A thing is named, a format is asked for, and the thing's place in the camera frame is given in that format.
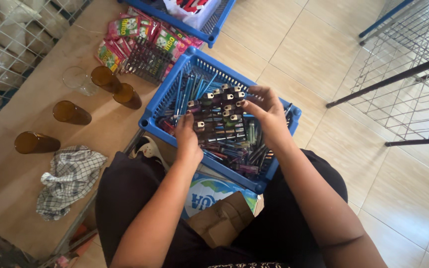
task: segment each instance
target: drinking glass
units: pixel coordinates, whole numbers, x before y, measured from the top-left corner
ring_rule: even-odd
[[[41,133],[26,131],[15,139],[14,148],[21,154],[49,153],[61,148],[61,142]]]
[[[140,96],[135,92],[134,88],[127,83],[122,83],[121,89],[113,93],[112,96],[116,102],[130,109],[137,110],[142,106]]]
[[[88,125],[92,120],[90,113],[68,100],[58,102],[52,109],[52,115],[57,121],[74,125]]]
[[[110,93],[117,92],[122,87],[115,73],[107,66],[99,66],[93,69],[91,78],[94,84]]]
[[[68,88],[86,96],[95,95],[98,90],[87,72],[79,66],[67,68],[63,73],[63,82]]]

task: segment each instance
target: wooden table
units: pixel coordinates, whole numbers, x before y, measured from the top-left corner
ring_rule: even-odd
[[[118,104],[102,89],[88,97],[62,83],[62,74],[68,67],[80,66],[90,71],[98,65],[93,55],[105,36],[107,23],[126,9],[126,5],[115,0],[94,0],[0,112],[0,236],[36,259],[51,254],[97,184],[62,219],[44,221],[36,213],[36,200],[44,187],[40,177],[49,171],[52,153],[21,155],[14,149],[14,139],[23,131],[34,131],[59,139],[62,148],[83,144],[109,157],[105,167],[116,151],[127,146],[156,91],[155,85],[131,74],[120,76],[143,101],[143,107],[134,111]],[[92,122],[79,126],[56,121],[52,107],[61,100],[87,110]]]

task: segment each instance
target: blue plastic basket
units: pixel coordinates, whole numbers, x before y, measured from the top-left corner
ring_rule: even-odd
[[[162,0],[157,0],[155,2],[152,2],[151,0],[118,0],[120,3],[123,1],[137,9],[140,9],[148,15],[152,15],[163,21],[166,21],[172,26],[179,28],[183,32],[191,34],[194,37],[206,42],[209,48],[212,48],[216,42],[216,39],[221,32],[221,27],[223,27],[229,12],[236,2],[236,0],[221,0],[221,3],[214,14],[211,16],[205,26],[199,31],[168,14],[165,4]]]
[[[243,91],[246,91],[249,86],[256,84],[237,73],[233,69],[208,56],[206,53],[194,47],[189,47],[185,54],[183,54],[178,59],[175,66],[170,71],[170,74],[166,77],[165,81],[160,85],[158,91],[155,93],[152,100],[148,103],[145,113],[138,123],[140,128],[150,132],[151,134],[175,147],[175,137],[159,128],[156,125],[155,120],[159,116],[164,115],[170,103],[172,103],[176,98],[181,71],[183,71],[183,73],[201,75],[204,79],[212,79],[212,77],[217,73],[215,82],[238,85],[241,86]],[[284,107],[289,105],[289,102],[283,99],[280,100],[282,101]],[[294,131],[299,124],[301,110],[295,106],[292,106],[289,113],[291,113],[291,120],[288,127],[291,134],[294,134]],[[252,180],[247,179],[246,177],[236,173],[234,170],[217,162],[209,155],[205,154],[201,163],[239,184],[240,186],[245,187],[257,194],[262,194],[264,192],[267,183],[272,179],[277,167],[279,166],[277,159],[271,159],[271,164],[268,166],[269,168],[263,169],[257,178]]]

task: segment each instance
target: white checkered towel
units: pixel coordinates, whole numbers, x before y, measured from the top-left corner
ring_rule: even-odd
[[[39,194],[36,212],[44,220],[62,218],[71,209],[70,204],[91,191],[106,161],[107,157],[83,145],[55,152],[51,173],[40,178],[46,187]]]

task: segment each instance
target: ceramic tile floor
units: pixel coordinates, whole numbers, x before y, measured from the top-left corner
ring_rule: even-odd
[[[204,51],[301,108],[293,139],[343,176],[349,206],[390,268],[429,268],[429,145],[386,148],[395,137],[350,104],[325,108],[353,86],[368,55],[357,34],[383,1],[280,2],[238,0]],[[104,266],[96,239],[76,267]]]

